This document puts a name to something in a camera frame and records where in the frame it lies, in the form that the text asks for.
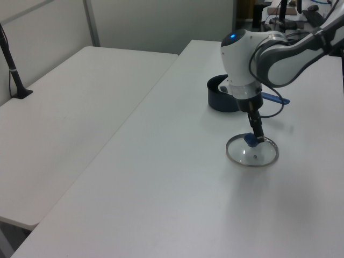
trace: white table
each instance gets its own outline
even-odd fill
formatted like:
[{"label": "white table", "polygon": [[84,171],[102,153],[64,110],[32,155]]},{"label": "white table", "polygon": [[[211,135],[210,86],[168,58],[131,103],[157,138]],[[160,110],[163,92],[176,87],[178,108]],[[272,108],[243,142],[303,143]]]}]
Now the white table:
[{"label": "white table", "polygon": [[291,103],[263,121],[280,157],[248,169],[225,154],[250,131],[247,116],[207,104],[207,80],[224,73],[219,49],[187,46],[13,258],[342,256],[340,59],[280,89]]},{"label": "white table", "polygon": [[86,47],[0,107],[0,221],[32,230],[176,60]]}]

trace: black stand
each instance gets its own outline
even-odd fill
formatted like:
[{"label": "black stand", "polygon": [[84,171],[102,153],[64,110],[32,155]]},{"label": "black stand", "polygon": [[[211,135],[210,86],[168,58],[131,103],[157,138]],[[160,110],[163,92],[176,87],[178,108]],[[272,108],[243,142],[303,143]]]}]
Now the black stand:
[{"label": "black stand", "polygon": [[297,24],[295,21],[288,20],[285,18],[287,4],[288,4],[288,0],[282,0],[281,1],[281,8],[279,9],[278,20],[275,18],[270,20],[270,24],[278,25],[278,27],[283,32],[285,32],[286,30],[296,30],[297,29]]},{"label": "black stand", "polygon": [[7,39],[4,34],[4,30],[1,24],[0,24],[0,45],[1,45],[2,52],[4,53],[7,65],[9,66],[10,73],[12,74],[13,80],[15,81],[15,84],[17,86],[17,94],[15,94],[13,98],[23,99],[27,97],[28,95],[30,95],[32,93],[32,90],[25,89],[22,84],[22,81],[19,77],[19,73],[17,71],[15,62],[13,61],[13,58],[9,49],[9,45],[8,45]]}]

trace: blue handle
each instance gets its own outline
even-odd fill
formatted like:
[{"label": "blue handle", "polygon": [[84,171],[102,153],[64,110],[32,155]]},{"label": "blue handle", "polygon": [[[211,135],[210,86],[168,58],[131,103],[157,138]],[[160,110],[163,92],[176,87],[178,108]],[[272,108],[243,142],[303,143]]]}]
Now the blue handle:
[{"label": "blue handle", "polygon": [[[280,103],[280,104],[282,103],[282,101],[280,100],[280,97],[275,96],[275,95],[271,95],[271,94],[262,92],[262,97],[269,100],[269,101],[273,101],[273,102]],[[290,103],[290,100],[283,98],[283,102],[284,102],[284,105],[288,105]]]}]

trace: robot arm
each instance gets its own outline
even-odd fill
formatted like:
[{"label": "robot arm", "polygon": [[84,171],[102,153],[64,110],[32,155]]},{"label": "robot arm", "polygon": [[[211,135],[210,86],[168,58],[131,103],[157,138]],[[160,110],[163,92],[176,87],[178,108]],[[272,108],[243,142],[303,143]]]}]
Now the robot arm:
[{"label": "robot arm", "polygon": [[343,45],[344,0],[338,1],[320,28],[291,46],[285,35],[277,31],[238,30],[223,39],[221,56],[228,73],[230,92],[239,109],[248,114],[258,143],[264,141],[259,115],[263,105],[261,83],[271,88],[286,86],[312,63]]},{"label": "robot arm", "polygon": [[256,56],[256,74],[274,88],[294,81],[308,66],[344,43],[344,4],[328,20],[292,46],[275,45]]}]

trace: black cable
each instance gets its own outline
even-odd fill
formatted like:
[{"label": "black cable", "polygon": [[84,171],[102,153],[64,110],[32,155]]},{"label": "black cable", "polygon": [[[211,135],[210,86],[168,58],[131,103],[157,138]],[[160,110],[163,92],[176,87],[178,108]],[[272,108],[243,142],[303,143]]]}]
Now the black cable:
[{"label": "black cable", "polygon": [[10,71],[9,71],[9,90],[10,90],[10,96],[11,98],[13,98],[12,91],[11,91],[11,72]]},{"label": "black cable", "polygon": [[[280,1],[279,5],[276,7],[276,9],[273,11],[273,13],[276,12],[276,15],[277,15],[277,9],[278,9],[278,7],[280,6],[281,3],[282,3],[282,0]],[[268,15],[268,16],[267,16],[267,18],[265,19],[264,23],[267,22],[267,20],[268,20],[268,18],[269,18],[270,16],[271,16],[271,15]]]},{"label": "black cable", "polygon": [[[4,28],[2,28],[1,24],[0,24],[0,30],[1,30],[2,35],[4,35],[4,38],[5,38],[5,40],[6,40],[6,44],[7,44],[7,46],[8,46],[8,45],[9,45],[9,41],[8,41],[8,39],[7,39],[6,33],[5,33],[5,31],[4,31]],[[11,71],[9,71],[9,92],[10,92],[11,98],[13,98],[13,96],[12,96],[12,91],[11,91]]]},{"label": "black cable", "polygon": [[332,8],[330,9],[328,15],[327,15],[326,18],[325,18],[325,21],[327,21],[327,19],[328,19],[329,16],[331,15],[331,13],[334,11],[334,9],[335,9],[336,5],[338,4],[338,2],[339,2],[339,0],[337,0],[337,1],[333,4]]},{"label": "black cable", "polygon": [[[277,44],[281,44],[281,45],[289,45],[291,44],[291,41],[289,42],[284,42],[284,41],[277,41],[275,42],[274,44],[272,44],[271,46],[274,46],[274,45],[277,45]],[[252,72],[252,69],[251,69],[251,64],[252,64],[252,61],[253,61],[253,58],[255,57],[256,53],[259,51],[259,49],[261,49],[262,47],[264,46],[264,44],[261,44],[252,54],[250,60],[249,60],[249,63],[248,63],[248,70],[250,72],[250,74],[257,80],[259,81],[260,83],[264,84],[266,87],[268,87],[270,90],[272,90],[278,97],[279,99],[281,100],[282,102],[282,106],[281,108],[274,114],[271,114],[269,116],[260,116],[260,118],[271,118],[271,117],[274,117],[276,115],[278,115],[279,113],[282,112],[282,110],[284,109],[284,99],[282,97],[282,95],[277,91],[275,90],[272,86],[269,85],[269,83],[267,82],[264,82],[262,79],[258,78],[253,72]]]},{"label": "black cable", "polygon": [[278,7],[281,5],[282,0],[280,1],[280,3],[278,4],[277,8],[275,9],[276,15],[275,15],[275,26],[274,26],[274,30],[276,29],[276,20],[277,20],[277,11],[278,11]]},{"label": "black cable", "polygon": [[2,35],[4,35],[4,37],[5,37],[6,44],[9,45],[9,41],[7,40],[6,33],[5,33],[5,31],[4,31],[4,28],[2,28],[2,26],[1,26],[1,23],[0,23],[0,29],[1,29]]},{"label": "black cable", "polygon": [[291,33],[286,37],[288,38],[288,37],[292,37],[292,36],[297,36],[297,35],[302,35],[302,34],[310,34],[310,33],[311,32],[296,32],[296,33]]}]

